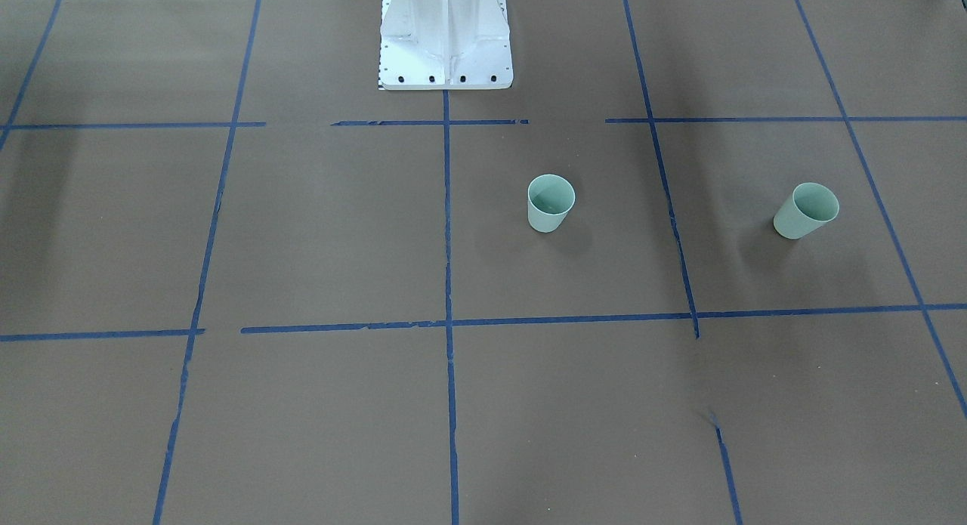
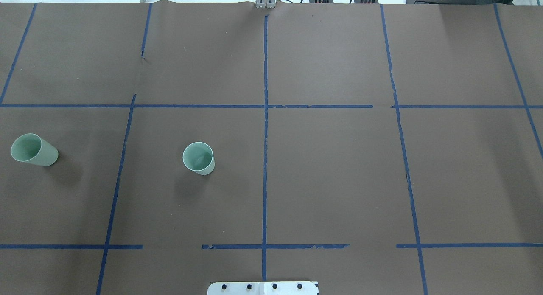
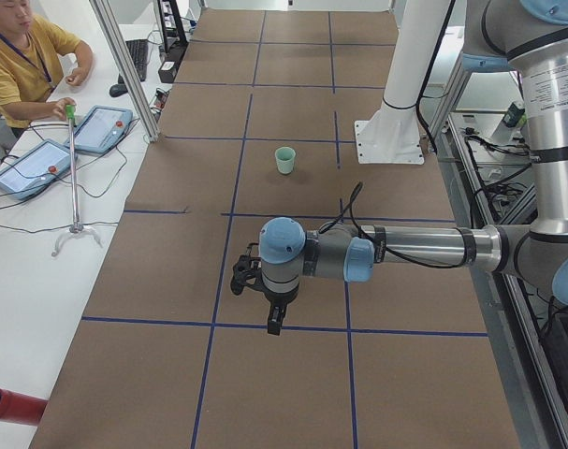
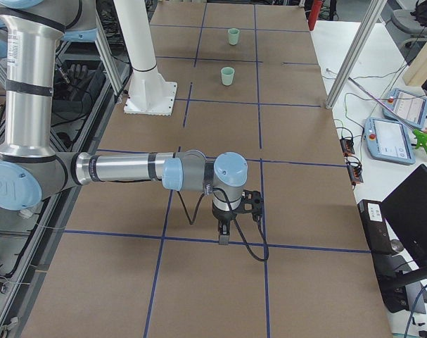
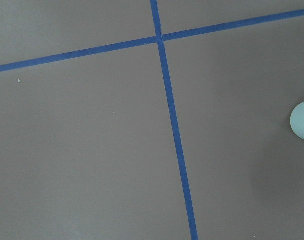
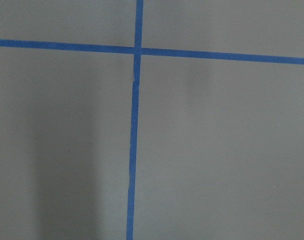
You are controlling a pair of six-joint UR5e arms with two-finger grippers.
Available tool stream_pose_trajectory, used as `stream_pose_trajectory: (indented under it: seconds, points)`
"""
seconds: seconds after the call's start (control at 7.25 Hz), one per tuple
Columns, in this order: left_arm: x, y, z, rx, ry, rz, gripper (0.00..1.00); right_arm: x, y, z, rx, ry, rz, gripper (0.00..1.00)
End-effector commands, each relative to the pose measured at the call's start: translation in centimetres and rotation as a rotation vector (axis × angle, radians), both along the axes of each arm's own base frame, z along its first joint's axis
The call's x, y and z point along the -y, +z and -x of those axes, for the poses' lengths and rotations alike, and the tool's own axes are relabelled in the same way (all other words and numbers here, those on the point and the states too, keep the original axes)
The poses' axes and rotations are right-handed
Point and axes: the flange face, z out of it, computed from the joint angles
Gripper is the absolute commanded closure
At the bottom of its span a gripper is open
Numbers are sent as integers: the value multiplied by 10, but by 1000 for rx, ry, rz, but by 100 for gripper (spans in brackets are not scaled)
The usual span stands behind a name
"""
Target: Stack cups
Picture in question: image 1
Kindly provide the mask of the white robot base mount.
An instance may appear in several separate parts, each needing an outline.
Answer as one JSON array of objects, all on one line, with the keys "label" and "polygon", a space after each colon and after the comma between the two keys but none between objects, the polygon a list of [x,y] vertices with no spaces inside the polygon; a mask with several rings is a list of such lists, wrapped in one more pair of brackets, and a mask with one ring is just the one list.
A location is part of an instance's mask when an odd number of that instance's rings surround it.
[{"label": "white robot base mount", "polygon": [[378,87],[507,89],[514,84],[507,0],[382,0]]}]

